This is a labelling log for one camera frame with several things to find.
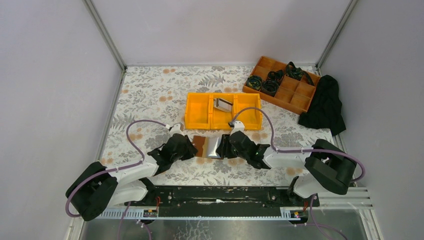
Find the rolled tie dark orange pattern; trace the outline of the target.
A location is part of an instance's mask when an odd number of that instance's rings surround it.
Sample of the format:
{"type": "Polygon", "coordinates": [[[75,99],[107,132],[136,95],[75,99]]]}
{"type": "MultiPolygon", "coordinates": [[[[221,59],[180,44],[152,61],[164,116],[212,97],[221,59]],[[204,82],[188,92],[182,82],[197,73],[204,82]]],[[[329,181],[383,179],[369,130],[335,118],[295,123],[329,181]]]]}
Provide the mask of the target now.
{"type": "Polygon", "coordinates": [[[266,80],[267,81],[275,82],[275,83],[277,83],[277,84],[280,85],[281,82],[282,82],[282,80],[283,80],[284,75],[285,75],[285,72],[282,69],[277,70],[277,71],[270,71],[267,74],[267,79],[266,80]]]}

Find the brown leather card holder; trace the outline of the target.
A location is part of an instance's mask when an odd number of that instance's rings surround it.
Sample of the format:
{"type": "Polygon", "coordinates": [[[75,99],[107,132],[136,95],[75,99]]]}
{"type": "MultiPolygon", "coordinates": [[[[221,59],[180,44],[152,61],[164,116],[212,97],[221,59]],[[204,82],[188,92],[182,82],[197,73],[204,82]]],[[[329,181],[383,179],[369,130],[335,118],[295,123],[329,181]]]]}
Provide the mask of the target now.
{"type": "Polygon", "coordinates": [[[222,157],[217,153],[220,143],[221,137],[195,135],[192,140],[192,144],[197,150],[195,156],[207,159],[222,159],[222,157]]]}

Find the rolled tie green yellow pattern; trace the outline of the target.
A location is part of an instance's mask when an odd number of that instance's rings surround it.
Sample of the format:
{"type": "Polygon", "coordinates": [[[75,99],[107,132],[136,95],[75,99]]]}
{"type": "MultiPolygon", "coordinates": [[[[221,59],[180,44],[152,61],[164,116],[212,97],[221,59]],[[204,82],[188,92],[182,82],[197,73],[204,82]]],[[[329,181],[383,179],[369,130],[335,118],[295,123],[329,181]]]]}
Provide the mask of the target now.
{"type": "Polygon", "coordinates": [[[246,81],[246,86],[256,90],[256,91],[260,91],[262,88],[262,79],[260,76],[257,75],[251,75],[247,78],[246,81]]]}

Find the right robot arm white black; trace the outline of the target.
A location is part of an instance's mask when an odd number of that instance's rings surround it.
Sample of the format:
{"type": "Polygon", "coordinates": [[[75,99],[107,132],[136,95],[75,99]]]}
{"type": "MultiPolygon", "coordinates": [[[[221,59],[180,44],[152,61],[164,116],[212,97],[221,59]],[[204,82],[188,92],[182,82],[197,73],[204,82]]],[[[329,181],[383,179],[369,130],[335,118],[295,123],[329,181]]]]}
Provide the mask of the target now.
{"type": "Polygon", "coordinates": [[[307,199],[318,193],[345,195],[357,163],[324,139],[305,148],[285,147],[275,150],[270,144],[252,141],[244,132],[236,131],[213,137],[206,148],[209,158],[241,158],[255,169],[297,168],[308,174],[294,177],[287,194],[307,199]]]}

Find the black cloth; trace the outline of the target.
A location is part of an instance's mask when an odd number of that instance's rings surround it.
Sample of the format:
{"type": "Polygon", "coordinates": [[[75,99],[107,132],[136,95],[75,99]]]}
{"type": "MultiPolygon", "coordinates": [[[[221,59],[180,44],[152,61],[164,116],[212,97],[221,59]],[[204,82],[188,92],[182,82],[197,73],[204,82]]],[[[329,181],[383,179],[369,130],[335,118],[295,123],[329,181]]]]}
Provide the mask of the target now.
{"type": "Polygon", "coordinates": [[[299,115],[298,124],[311,129],[329,129],[333,136],[347,128],[342,116],[338,81],[330,75],[320,78],[307,112],[299,115]]]}

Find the rolled tie dark brown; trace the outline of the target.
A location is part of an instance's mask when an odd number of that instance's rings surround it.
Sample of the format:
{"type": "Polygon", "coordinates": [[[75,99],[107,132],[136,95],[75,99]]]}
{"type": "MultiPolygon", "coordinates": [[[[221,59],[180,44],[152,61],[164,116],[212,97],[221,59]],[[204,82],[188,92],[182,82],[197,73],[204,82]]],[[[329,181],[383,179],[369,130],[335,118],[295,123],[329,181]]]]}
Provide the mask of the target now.
{"type": "Polygon", "coordinates": [[[273,80],[266,80],[262,82],[260,91],[268,96],[274,97],[278,92],[280,85],[273,80]]]}

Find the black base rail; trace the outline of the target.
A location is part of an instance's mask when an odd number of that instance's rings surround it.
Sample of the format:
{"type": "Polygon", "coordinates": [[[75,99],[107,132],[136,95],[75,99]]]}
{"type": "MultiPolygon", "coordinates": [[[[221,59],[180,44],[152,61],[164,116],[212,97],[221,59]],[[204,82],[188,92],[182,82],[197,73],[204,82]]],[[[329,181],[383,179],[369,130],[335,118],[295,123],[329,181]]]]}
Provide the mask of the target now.
{"type": "Polygon", "coordinates": [[[296,218],[317,198],[301,198],[289,187],[156,186],[133,207],[157,210],[164,218],[296,218]]]}

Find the yellow plastic bin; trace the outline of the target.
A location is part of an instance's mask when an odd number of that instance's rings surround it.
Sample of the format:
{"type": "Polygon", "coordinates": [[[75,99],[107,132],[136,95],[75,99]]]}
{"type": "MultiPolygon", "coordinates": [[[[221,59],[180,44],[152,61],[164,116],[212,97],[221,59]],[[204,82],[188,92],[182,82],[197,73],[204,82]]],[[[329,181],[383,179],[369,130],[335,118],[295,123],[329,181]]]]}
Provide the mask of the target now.
{"type": "Polygon", "coordinates": [[[261,109],[261,98],[258,93],[237,93],[234,95],[235,113],[240,113],[237,120],[244,124],[246,130],[258,131],[262,128],[263,115],[260,111],[253,109],[261,109]]]}
{"type": "Polygon", "coordinates": [[[184,124],[190,130],[209,130],[210,123],[210,93],[189,92],[187,94],[184,124]]]}
{"type": "Polygon", "coordinates": [[[212,115],[211,129],[212,130],[229,130],[229,122],[232,121],[235,115],[235,95],[232,93],[214,93],[212,95],[212,115]],[[214,108],[214,98],[222,98],[233,103],[232,112],[223,112],[214,108]]]}

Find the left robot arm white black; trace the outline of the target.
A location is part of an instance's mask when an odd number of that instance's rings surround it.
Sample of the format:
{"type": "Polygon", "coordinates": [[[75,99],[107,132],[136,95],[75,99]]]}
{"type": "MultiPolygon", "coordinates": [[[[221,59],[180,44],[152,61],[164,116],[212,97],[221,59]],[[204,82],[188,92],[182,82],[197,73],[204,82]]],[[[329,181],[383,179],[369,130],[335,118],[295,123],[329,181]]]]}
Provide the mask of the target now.
{"type": "Polygon", "coordinates": [[[108,207],[141,201],[148,193],[142,179],[163,173],[174,162],[192,159],[197,153],[187,135],[175,133],[142,161],[115,168],[93,162],[66,191],[65,211],[70,217],[82,217],[88,222],[108,207]]]}

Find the loose dark floral tie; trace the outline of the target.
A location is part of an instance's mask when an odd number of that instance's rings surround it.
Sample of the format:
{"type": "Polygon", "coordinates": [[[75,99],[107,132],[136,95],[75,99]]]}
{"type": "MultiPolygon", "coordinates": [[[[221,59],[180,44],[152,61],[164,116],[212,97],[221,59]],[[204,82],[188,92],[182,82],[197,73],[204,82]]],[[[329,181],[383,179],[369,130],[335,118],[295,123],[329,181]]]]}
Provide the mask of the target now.
{"type": "Polygon", "coordinates": [[[311,76],[306,71],[301,69],[300,67],[296,67],[295,64],[292,61],[290,61],[286,65],[285,75],[292,78],[292,79],[298,80],[298,81],[301,81],[301,79],[303,77],[305,77],[309,85],[311,85],[311,86],[315,85],[311,76]]]}

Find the wooden compartment tray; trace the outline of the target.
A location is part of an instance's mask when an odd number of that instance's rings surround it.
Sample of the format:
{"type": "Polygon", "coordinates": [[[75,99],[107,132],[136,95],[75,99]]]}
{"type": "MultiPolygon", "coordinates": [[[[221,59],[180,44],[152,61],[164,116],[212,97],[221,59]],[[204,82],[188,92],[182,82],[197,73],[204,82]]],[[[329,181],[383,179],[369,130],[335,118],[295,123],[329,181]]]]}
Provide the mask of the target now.
{"type": "Polygon", "coordinates": [[[259,94],[262,100],[300,115],[308,111],[321,76],[300,67],[312,78],[314,83],[314,86],[312,86],[308,84],[305,76],[301,81],[287,76],[285,73],[286,65],[287,63],[280,62],[267,56],[261,56],[249,75],[259,76],[262,82],[265,82],[267,81],[267,75],[270,71],[283,70],[284,77],[274,97],[246,86],[247,80],[242,87],[242,91],[244,93],[259,94]]]}

